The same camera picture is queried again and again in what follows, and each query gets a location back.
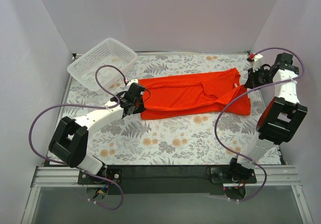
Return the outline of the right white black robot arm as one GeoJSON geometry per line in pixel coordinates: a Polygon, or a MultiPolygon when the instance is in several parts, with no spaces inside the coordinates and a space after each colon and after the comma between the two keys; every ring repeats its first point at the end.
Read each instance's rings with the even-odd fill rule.
{"type": "Polygon", "coordinates": [[[254,166],[271,148],[289,142],[307,114],[307,107],[300,104],[296,81],[299,68],[293,65],[293,55],[281,53],[272,66],[263,63],[261,54],[251,54],[245,87],[275,84],[275,96],[256,125],[255,137],[244,152],[232,158],[227,176],[232,181],[246,181],[254,175],[254,166]]]}

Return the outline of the orange t-shirt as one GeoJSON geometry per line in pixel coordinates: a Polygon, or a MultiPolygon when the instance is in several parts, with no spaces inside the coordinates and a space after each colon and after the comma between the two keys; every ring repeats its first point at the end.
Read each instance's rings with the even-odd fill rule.
{"type": "Polygon", "coordinates": [[[148,91],[143,95],[143,120],[159,120],[209,112],[248,116],[251,102],[236,68],[226,71],[140,79],[148,91]]]}

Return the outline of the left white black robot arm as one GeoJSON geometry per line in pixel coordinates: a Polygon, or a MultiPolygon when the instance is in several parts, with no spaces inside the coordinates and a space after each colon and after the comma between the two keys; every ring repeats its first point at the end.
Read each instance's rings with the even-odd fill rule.
{"type": "Polygon", "coordinates": [[[94,110],[71,119],[62,118],[49,144],[49,151],[71,168],[78,168],[93,175],[102,171],[105,165],[87,153],[88,139],[106,125],[145,110],[143,94],[146,88],[137,82],[129,89],[111,98],[103,109],[94,110]]]}

